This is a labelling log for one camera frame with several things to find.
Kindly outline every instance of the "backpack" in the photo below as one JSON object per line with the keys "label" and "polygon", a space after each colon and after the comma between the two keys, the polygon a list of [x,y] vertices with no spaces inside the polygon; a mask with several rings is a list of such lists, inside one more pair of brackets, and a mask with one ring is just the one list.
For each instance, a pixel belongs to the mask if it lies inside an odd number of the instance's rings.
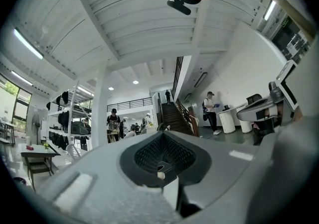
{"label": "backpack", "polygon": [[201,104],[201,106],[202,106],[202,108],[203,108],[203,120],[204,120],[204,121],[207,121],[207,119],[208,119],[208,116],[207,116],[207,111],[208,111],[208,109],[205,107],[204,101],[203,101],[203,103]]}

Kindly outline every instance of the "fluorescent light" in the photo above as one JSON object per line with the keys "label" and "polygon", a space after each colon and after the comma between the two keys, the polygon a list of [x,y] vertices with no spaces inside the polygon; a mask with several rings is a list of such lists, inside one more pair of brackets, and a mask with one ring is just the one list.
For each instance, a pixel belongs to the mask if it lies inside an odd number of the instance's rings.
{"label": "fluorescent light", "polygon": [[17,76],[20,80],[24,81],[25,83],[29,84],[32,86],[32,83],[27,81],[25,78],[21,77],[19,74],[17,74],[15,71],[11,71],[13,75]]}
{"label": "fluorescent light", "polygon": [[25,45],[26,48],[28,48],[35,56],[37,56],[39,59],[43,59],[43,55],[38,52],[25,38],[21,33],[15,28],[13,30],[13,33],[15,36],[20,40],[21,43]]}
{"label": "fluorescent light", "polygon": [[271,4],[266,12],[266,15],[264,17],[265,20],[268,20],[270,17],[270,14],[273,12],[274,8],[275,8],[276,2],[275,1],[271,1]]}
{"label": "fluorescent light", "polygon": [[87,91],[86,89],[84,89],[84,88],[82,88],[82,87],[80,87],[80,86],[78,86],[78,89],[81,90],[81,91],[83,91],[83,92],[85,92],[86,94],[89,94],[89,95],[91,95],[91,96],[94,97],[94,94],[91,93],[91,92],[89,92],[89,91]]}

